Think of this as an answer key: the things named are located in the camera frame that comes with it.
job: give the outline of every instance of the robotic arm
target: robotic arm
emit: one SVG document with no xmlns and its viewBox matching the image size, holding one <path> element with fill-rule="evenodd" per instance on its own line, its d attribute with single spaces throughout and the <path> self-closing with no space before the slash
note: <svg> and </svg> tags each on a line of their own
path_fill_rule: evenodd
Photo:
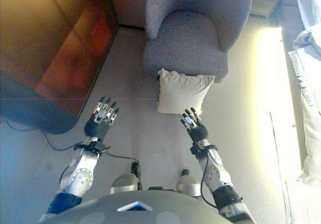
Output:
<svg viewBox="0 0 321 224">
<path fill-rule="evenodd" d="M 208 131 L 202 124 L 194 108 L 192 113 L 185 110 L 184 120 L 181 120 L 189 136 L 193 140 L 191 152 L 199 160 L 204 172 L 203 180 L 213 195 L 219 214 L 233 223 L 255 224 L 247 206 L 242 203 L 232 184 L 230 174 L 215 145 L 208 142 Z"/>
<path fill-rule="evenodd" d="M 111 106 L 109 103 L 110 98 L 104 102 L 103 97 L 95 107 L 85 125 L 86 139 L 83 144 L 75 146 L 75 154 L 61 175 L 60 189 L 39 222 L 79 205 L 92 186 L 98 158 L 107 149 L 102 141 L 119 112 L 118 108 L 114 111 L 116 102 Z"/>
</svg>

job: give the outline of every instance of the wire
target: wire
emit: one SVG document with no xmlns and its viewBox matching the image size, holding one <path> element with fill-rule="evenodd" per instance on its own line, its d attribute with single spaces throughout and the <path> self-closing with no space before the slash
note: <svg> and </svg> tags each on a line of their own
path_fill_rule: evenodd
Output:
<svg viewBox="0 0 321 224">
<path fill-rule="evenodd" d="M 109 156 L 111 156 L 111 157 L 115 157 L 115 158 L 122 158 L 122 159 L 134 160 L 134 161 L 136 161 L 136 162 L 138 163 L 138 165 L 140 165 L 138 159 L 135 159 L 135 158 L 132 158 L 132 157 L 127 157 L 127 156 L 118 156 L 118 155 L 113 155 L 113 154 L 108 153 L 107 150 L 108 150 L 109 148 L 110 148 L 110 146 L 108 146 L 108 147 L 106 148 L 106 150 L 105 150 L 105 153 L 106 153 L 107 155 L 109 155 Z"/>
<path fill-rule="evenodd" d="M 27 131 L 37 130 L 37 129 L 19 130 L 19 129 L 14 128 L 11 124 L 9 124 L 9 121 L 8 121 L 8 120 L 6 120 L 6 123 L 7 123 L 7 125 L 8 125 L 11 129 L 16 130 L 16 131 L 20 131 L 20 132 L 27 132 Z"/>
<path fill-rule="evenodd" d="M 68 169 L 69 165 L 63 170 L 63 172 L 61 173 L 60 177 L 59 177 L 59 185 L 61 183 L 61 179 L 62 179 L 62 176 L 65 174 L 66 170 Z"/>
<path fill-rule="evenodd" d="M 203 172 L 203 177 L 202 177 L 202 181 L 201 181 L 201 196 L 202 196 L 202 199 L 206 202 L 206 204 L 208 204 L 208 205 L 210 205 L 211 207 L 214 207 L 214 208 L 216 208 L 216 209 L 217 209 L 217 207 L 216 207 L 215 205 L 213 205 L 213 204 L 209 203 L 209 202 L 205 199 L 205 197 L 204 197 L 204 195 L 203 195 L 203 183 L 204 183 L 204 177 L 205 177 L 205 172 L 206 172 L 207 166 L 208 166 L 208 164 L 209 164 L 209 156 L 208 156 L 208 155 L 206 155 L 206 157 L 207 157 L 207 160 L 206 160 L 206 166 L 205 166 L 205 170 L 204 170 L 204 172 Z"/>
<path fill-rule="evenodd" d="M 48 140 L 48 137 L 47 137 L 47 135 L 45 134 L 45 132 L 41 131 L 41 133 L 44 134 L 44 136 L 45 136 L 45 138 L 46 138 L 46 140 L 47 140 L 48 145 L 50 145 L 50 147 L 53 148 L 53 149 L 56 150 L 56 151 L 69 150 L 69 149 L 71 149 L 71 148 L 74 148 L 76 145 L 79 145 L 79 144 L 82 143 L 82 142 L 78 142 L 78 143 L 76 143 L 76 144 L 74 144 L 74 145 L 72 145 L 72 146 L 70 146 L 70 147 L 65 148 L 65 149 L 58 149 L 58 148 L 56 148 L 55 146 L 53 146 L 53 145 L 50 143 L 50 141 Z"/>
<path fill-rule="evenodd" d="M 137 160 L 137 159 L 135 159 L 135 158 L 132 158 L 132 157 L 113 155 L 113 154 L 108 153 L 107 151 L 105 151 L 105 153 L 106 153 L 107 155 L 109 155 L 109 156 L 111 156 L 111 157 L 115 157 L 115 158 L 123 158 L 123 159 L 134 160 L 134 161 L 136 161 L 136 162 L 139 164 L 139 160 Z"/>
<path fill-rule="evenodd" d="M 19 129 L 14 128 L 14 127 L 9 123 L 9 121 L 8 121 L 8 120 L 6 120 L 6 123 L 7 123 L 7 125 L 8 125 L 11 129 L 13 129 L 13 130 L 15 130 L 15 131 L 19 131 L 19 132 L 27 132 L 27 131 L 38 130 L 38 129 L 25 129 L 25 130 L 19 130 Z M 48 139 L 47 135 L 45 134 L 45 132 L 43 132 L 43 131 L 41 131 L 41 130 L 40 130 L 40 132 L 41 132 L 41 133 L 43 133 L 43 135 L 45 136 L 45 138 L 46 138 L 46 140 L 47 140 L 48 145 L 50 145 L 50 147 L 51 147 L 51 148 L 53 148 L 53 149 L 54 149 L 54 150 L 56 150 L 56 151 L 65 151 L 65 150 L 69 150 L 69 149 L 71 149 L 71 148 L 75 147 L 76 145 L 79 145 L 79 144 L 81 144 L 81 143 L 82 143 L 82 142 L 78 142 L 78 143 L 76 143 L 76 144 L 74 144 L 74 145 L 72 145 L 72 146 L 70 146 L 70 147 L 68 147 L 68 148 L 65 148 L 65 149 L 58 149 L 58 148 L 54 147 L 54 146 L 50 143 L 50 141 L 49 141 L 49 139 Z"/>
</svg>

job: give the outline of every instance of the armchair arm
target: armchair arm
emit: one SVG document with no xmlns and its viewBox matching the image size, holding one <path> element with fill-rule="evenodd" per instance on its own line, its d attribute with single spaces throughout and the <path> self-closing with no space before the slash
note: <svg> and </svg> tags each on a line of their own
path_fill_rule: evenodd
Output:
<svg viewBox="0 0 321 224">
<path fill-rule="evenodd" d="M 210 9 L 209 15 L 218 31 L 221 50 L 227 52 L 235 44 L 245 26 L 252 0 L 204 1 L 213 3 L 213 8 Z"/>
<path fill-rule="evenodd" d="M 148 39 L 156 39 L 167 15 L 174 11 L 188 11 L 194 0 L 145 0 L 145 30 Z"/>
</svg>

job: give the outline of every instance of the sunlight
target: sunlight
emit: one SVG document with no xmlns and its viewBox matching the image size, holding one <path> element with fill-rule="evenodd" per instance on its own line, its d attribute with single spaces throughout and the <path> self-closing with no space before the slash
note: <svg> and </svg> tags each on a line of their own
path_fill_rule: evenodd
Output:
<svg viewBox="0 0 321 224">
<path fill-rule="evenodd" d="M 301 166 L 281 28 L 260 31 L 257 51 L 257 114 L 262 156 L 265 162 L 270 162 L 273 156 L 274 150 L 264 146 L 267 140 L 274 141 L 270 134 L 273 121 L 281 175 L 285 180 L 296 180 Z"/>
</svg>

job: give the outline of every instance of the floor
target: floor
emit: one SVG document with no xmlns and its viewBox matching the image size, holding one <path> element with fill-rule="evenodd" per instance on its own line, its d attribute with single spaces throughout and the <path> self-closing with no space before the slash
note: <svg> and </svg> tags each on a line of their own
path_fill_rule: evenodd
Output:
<svg viewBox="0 0 321 224">
<path fill-rule="evenodd" d="M 225 168 L 244 197 L 257 223 L 286 223 L 279 163 L 270 126 L 262 108 L 264 94 L 257 74 L 260 34 L 268 20 L 250 17 L 229 52 L 229 73 L 206 96 L 202 119 L 209 141 L 217 145 Z M 77 125 L 62 135 L 49 135 L 57 148 L 84 139 L 83 128 L 98 100 L 111 96 L 120 113 L 104 142 L 110 152 L 141 162 L 143 188 L 175 189 L 180 172 L 188 168 L 201 179 L 191 140 L 179 115 L 156 111 L 158 82 L 142 70 L 144 32 L 120 28 Z M 25 128 L 12 123 L 17 128 Z M 52 150 L 39 131 L 16 132 L 1 124 L 1 220 L 35 223 L 58 190 L 58 180 L 73 151 Z M 131 161 L 107 155 L 95 168 L 94 184 L 84 201 L 108 194 L 114 179 L 130 170 Z"/>
</svg>

